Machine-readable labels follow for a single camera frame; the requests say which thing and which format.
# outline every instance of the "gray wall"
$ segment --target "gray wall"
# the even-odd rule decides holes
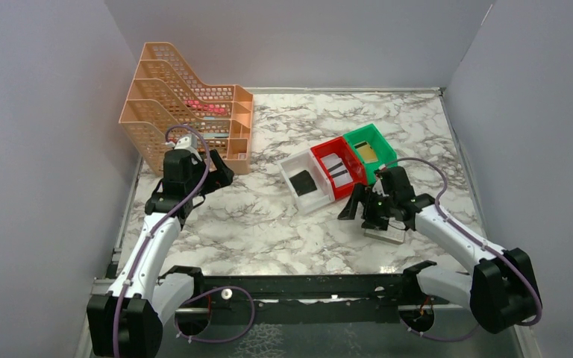
[[[101,0],[0,1],[0,357],[73,357],[137,155]]]
[[[573,357],[573,1],[497,1],[445,103],[490,238],[532,256],[544,357]]]
[[[173,43],[252,87],[443,87],[492,0],[105,0],[135,57]]]

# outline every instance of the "small white box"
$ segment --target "small white box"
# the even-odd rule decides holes
[[[335,201],[331,181],[324,174],[310,149],[279,160],[278,167],[301,213],[308,214]],[[304,170],[309,172],[317,189],[314,192],[298,196],[289,178]]]

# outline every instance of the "marble tabletop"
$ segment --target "marble tabletop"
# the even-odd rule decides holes
[[[404,239],[398,245],[365,237],[360,220],[338,221],[347,199],[300,214],[275,164],[374,123],[398,157],[421,157],[444,170],[450,186],[442,204],[481,233],[436,93],[258,94],[254,103],[251,174],[236,176],[231,186],[209,194],[205,204],[192,212],[162,272],[181,265],[201,267],[205,274],[392,273],[424,260],[463,271],[457,261],[419,233],[396,232]],[[403,166],[416,193],[435,195],[441,188],[438,174],[427,166],[410,162]],[[137,242],[144,203],[158,180],[144,164],[119,269]]]

